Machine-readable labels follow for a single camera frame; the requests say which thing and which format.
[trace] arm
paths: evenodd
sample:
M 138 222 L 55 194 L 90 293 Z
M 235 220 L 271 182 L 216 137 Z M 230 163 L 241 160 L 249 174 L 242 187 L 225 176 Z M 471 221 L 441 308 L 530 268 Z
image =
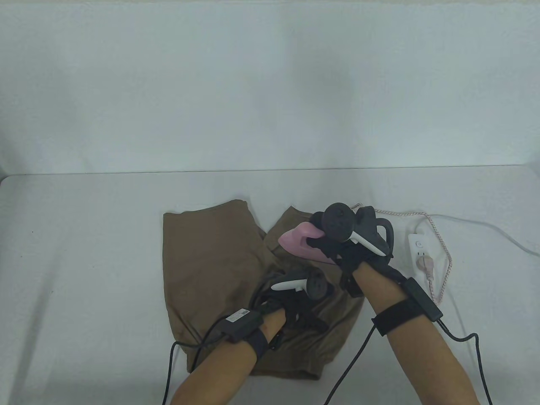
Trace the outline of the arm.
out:
M 285 324 L 285 311 L 264 317 L 260 329 L 270 342 Z M 221 343 L 178 387 L 171 405 L 224 405 L 240 389 L 257 362 L 246 342 Z
M 365 262 L 353 276 L 376 314 L 407 298 L 396 283 Z M 479 404 L 467 374 L 424 315 L 402 324 L 387 336 L 422 404 Z

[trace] black velcro strap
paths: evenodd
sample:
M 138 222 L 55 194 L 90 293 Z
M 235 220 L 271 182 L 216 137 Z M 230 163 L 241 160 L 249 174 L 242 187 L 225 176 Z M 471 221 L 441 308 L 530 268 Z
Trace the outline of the black velcro strap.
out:
M 268 351 L 268 341 L 266 340 L 265 334 L 259 328 L 247 335 L 244 340 L 249 343 L 255 351 L 257 361 L 259 361 L 262 355 Z
M 406 300 L 385 309 L 373 318 L 372 321 L 381 336 L 384 336 L 399 325 L 402 325 L 423 313 L 422 308 L 414 299 L 407 298 Z

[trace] outlet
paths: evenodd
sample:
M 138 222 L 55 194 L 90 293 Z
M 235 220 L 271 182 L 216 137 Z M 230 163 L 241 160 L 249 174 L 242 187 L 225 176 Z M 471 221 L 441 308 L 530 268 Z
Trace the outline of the outlet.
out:
M 424 271 L 418 268 L 418 265 L 416 264 L 416 262 L 418 258 L 422 255 L 431 256 L 431 254 L 429 253 L 428 238 L 426 237 L 426 235 L 422 235 L 419 233 L 410 233 L 409 234 L 409 248 L 410 248 L 410 258 L 413 263 L 414 271 L 425 274 Z

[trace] white cable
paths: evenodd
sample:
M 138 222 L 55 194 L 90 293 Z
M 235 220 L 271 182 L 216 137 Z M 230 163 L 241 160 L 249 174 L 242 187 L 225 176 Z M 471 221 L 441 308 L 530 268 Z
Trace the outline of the white cable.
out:
M 450 219 L 450 220 L 453 220 L 453 221 L 468 222 L 470 224 L 485 226 L 487 228 L 490 228 L 490 229 L 494 230 L 495 232 L 499 233 L 500 235 L 502 235 L 504 238 L 506 238 L 507 240 L 512 242 L 514 245 L 516 245 L 522 251 L 540 258 L 540 253 L 532 251 L 531 249 L 526 248 L 525 246 L 520 244 L 517 240 L 515 240 L 513 237 L 511 237 L 508 233 L 506 233 L 505 231 L 503 231 L 502 229 L 500 229 L 499 227 L 497 227 L 495 225 L 492 225 L 492 224 L 489 224 L 489 223 L 483 222 L 483 221 L 476 221 L 474 219 L 458 218 L 458 217 L 452 217 L 450 215 L 443 215 L 443 214 L 431 214 L 431 217 L 432 218 L 433 217 L 446 218 L 446 219 Z
M 353 205 L 351 207 L 351 209 L 355 210 L 356 208 L 360 208 L 360 207 L 363 207 L 363 205 L 358 203 L 358 204 Z M 444 295 L 444 289 L 446 287 L 448 277 L 450 276 L 450 271 L 452 269 L 452 256 L 450 255 L 450 252 L 448 251 L 448 249 L 446 247 L 446 244 L 444 243 L 444 240 L 442 239 L 441 234 L 439 233 L 439 231 L 437 230 L 437 227 L 435 226 L 435 224 L 433 222 L 433 219 L 432 219 L 433 217 L 446 218 L 446 219 L 450 219 L 450 220 L 454 220 L 454 221 L 468 222 L 470 224 L 485 226 L 485 227 L 490 228 L 490 229 L 494 230 L 495 232 L 499 233 L 500 235 L 505 237 L 507 240 L 512 242 L 514 245 L 516 245 L 518 248 L 520 248 L 524 252 L 529 253 L 529 254 L 531 254 L 533 256 L 536 256 L 536 257 L 540 257 L 540 253 L 526 248 L 525 246 L 520 244 L 517 240 L 515 240 L 513 237 L 511 237 L 508 233 L 506 233 L 505 231 L 503 231 L 502 229 L 500 229 L 499 227 L 497 227 L 495 225 L 489 224 L 488 222 L 476 221 L 476 220 L 473 220 L 473 219 L 452 217 L 450 215 L 443 215 L 443 214 L 428 214 L 427 212 L 424 212 L 424 211 L 394 212 L 394 211 L 385 211 L 385 210 L 375 210 L 375 212 L 378 212 L 379 214 L 385 214 L 385 215 L 394 215 L 396 217 L 412 217 L 412 216 L 416 216 L 416 215 L 422 215 L 422 216 L 425 217 L 423 220 L 427 219 L 429 221 L 431 227 L 433 228 L 433 231 L 435 232 L 435 235 L 437 236 L 439 242 L 441 243 L 441 246 L 442 246 L 442 248 L 443 248 L 443 250 L 444 250 L 444 252 L 445 252 L 445 254 L 446 254 L 447 258 L 448 258 L 448 267 L 446 269 L 446 273 L 444 274 L 444 278 L 443 278 L 443 282 L 442 282 L 442 285 L 441 285 L 441 290 L 439 291 L 438 298 L 435 298 L 435 291 L 434 291 L 434 288 L 433 288 L 433 281 L 428 279 L 429 293 L 431 294 L 431 299 L 437 305 L 439 305 L 442 302 L 442 297 Z M 418 226 L 420 225 L 421 222 L 422 221 L 420 221 L 416 225 L 415 233 L 416 233 L 416 229 L 418 228 Z

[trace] white backdrop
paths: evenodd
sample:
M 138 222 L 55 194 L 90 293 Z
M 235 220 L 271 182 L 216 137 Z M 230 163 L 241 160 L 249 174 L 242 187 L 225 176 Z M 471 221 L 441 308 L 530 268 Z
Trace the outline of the white backdrop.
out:
M 0 4 L 0 172 L 522 164 L 540 5 Z

